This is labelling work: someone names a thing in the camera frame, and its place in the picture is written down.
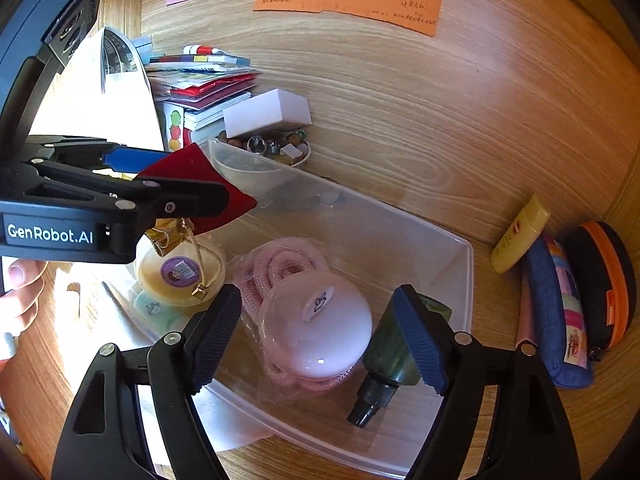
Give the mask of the person's left hand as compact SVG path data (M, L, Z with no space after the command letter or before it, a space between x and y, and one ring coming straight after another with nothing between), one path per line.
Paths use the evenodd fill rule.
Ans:
M15 259L2 272L1 364L16 355L18 338L35 321L47 266L42 260Z

